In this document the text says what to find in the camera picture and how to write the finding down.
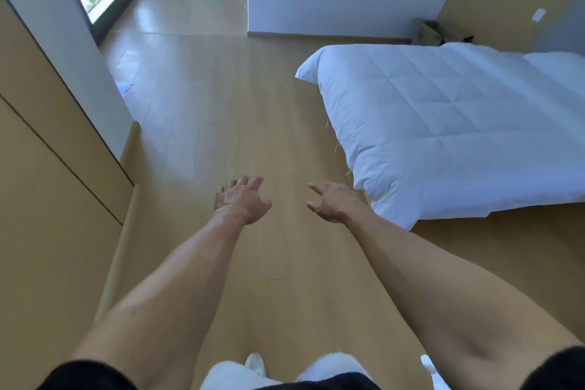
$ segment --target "forearm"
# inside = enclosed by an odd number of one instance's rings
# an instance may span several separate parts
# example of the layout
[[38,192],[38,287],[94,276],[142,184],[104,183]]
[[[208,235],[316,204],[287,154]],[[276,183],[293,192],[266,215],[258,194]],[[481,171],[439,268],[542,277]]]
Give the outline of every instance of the forearm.
[[577,339],[486,270],[354,204],[343,222],[399,312],[455,388],[518,388],[547,356]]
[[[93,328],[74,357],[113,365],[140,388],[152,387],[169,364],[184,363],[192,371],[243,226],[229,208],[217,210]],[[180,387],[190,380],[185,373],[176,376],[183,376]]]

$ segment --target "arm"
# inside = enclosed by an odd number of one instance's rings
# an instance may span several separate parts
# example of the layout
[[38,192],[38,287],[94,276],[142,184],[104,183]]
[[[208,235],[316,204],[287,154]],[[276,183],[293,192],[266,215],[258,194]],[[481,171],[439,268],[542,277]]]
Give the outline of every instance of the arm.
[[188,389],[238,237],[272,206],[261,183],[244,176],[220,187],[209,222],[93,327],[73,359],[109,364],[142,390]]
[[517,390],[554,353],[580,342],[498,277],[377,216],[347,187],[309,184],[308,207],[342,222],[453,389]]

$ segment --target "sneaker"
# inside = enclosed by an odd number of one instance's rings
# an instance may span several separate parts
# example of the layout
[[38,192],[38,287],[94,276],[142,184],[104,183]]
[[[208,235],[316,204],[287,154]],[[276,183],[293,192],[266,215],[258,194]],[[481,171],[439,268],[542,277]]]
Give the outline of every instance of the sneaker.
[[266,377],[266,367],[264,366],[262,357],[258,353],[252,353],[248,359],[246,359],[244,367],[249,368],[257,375]]

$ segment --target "light switch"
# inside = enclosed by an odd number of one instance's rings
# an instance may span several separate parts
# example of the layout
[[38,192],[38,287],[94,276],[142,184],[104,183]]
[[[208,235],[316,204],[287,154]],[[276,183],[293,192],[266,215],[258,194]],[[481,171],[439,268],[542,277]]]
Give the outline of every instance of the light switch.
[[546,14],[546,10],[544,8],[537,9],[537,11],[534,13],[534,16],[532,16],[532,21],[533,22],[540,22],[542,20],[542,18],[545,17],[545,14]]

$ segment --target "bed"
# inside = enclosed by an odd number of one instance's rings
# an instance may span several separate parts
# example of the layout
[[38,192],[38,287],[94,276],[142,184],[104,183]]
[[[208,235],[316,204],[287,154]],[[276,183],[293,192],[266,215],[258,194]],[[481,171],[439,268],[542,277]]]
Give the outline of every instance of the bed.
[[577,54],[333,45],[296,77],[318,84],[354,187],[405,229],[585,200]]

